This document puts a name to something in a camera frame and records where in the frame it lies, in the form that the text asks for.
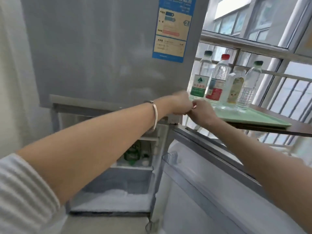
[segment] refrigerator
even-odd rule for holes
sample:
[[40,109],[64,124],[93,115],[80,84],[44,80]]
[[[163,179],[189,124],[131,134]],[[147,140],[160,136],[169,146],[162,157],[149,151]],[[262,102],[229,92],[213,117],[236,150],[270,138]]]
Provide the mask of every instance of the refrigerator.
[[[209,0],[21,0],[40,106],[56,132],[188,86]],[[168,115],[66,204],[147,216],[148,233],[304,233],[224,145]]]

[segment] hand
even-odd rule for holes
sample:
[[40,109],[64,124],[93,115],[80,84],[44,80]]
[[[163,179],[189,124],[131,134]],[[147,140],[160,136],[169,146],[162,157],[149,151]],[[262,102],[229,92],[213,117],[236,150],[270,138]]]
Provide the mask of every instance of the hand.
[[209,102],[204,100],[193,101],[194,109],[188,112],[188,116],[197,125],[207,128],[220,118],[217,117]]
[[189,100],[186,91],[176,92],[170,97],[172,99],[173,114],[182,115],[193,109],[193,103]]

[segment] bottle cap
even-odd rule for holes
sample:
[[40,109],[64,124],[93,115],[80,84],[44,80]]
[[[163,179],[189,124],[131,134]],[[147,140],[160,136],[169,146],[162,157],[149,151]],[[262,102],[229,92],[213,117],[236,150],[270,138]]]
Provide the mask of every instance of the bottle cap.
[[233,69],[233,71],[243,71],[243,72],[247,72],[247,70],[245,69],[245,67],[243,67],[243,66],[235,66],[234,67],[234,69]]
[[230,59],[230,55],[229,54],[222,54],[221,60],[228,60],[228,59]]
[[262,66],[262,64],[263,64],[263,61],[255,61],[254,62],[255,66]]
[[205,56],[212,56],[213,55],[213,51],[205,51]]

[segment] red bottle cap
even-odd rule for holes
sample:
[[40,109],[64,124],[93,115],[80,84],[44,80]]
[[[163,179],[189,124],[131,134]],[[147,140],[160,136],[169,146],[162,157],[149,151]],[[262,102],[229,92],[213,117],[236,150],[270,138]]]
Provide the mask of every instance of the red bottle cap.
[[228,59],[230,59],[229,54],[222,54],[221,60],[228,60]]

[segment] wooden table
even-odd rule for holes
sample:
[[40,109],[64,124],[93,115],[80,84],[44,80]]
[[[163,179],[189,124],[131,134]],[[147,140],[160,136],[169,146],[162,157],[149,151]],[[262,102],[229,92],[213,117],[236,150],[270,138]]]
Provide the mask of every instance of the wooden table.
[[253,130],[253,131],[262,131],[262,132],[271,132],[271,133],[278,133],[278,134],[286,134],[286,135],[299,135],[304,137],[312,137],[312,126],[306,123],[302,123],[296,121],[294,119],[282,116],[265,108],[261,108],[256,105],[250,106],[252,109],[257,110],[259,112],[265,113],[267,115],[279,118],[286,122],[290,122],[291,126],[288,128],[278,128],[278,127],[268,127],[268,126],[259,126],[259,125],[249,125],[249,124],[241,124],[241,123],[232,123],[229,124],[234,126],[237,129],[242,130]]

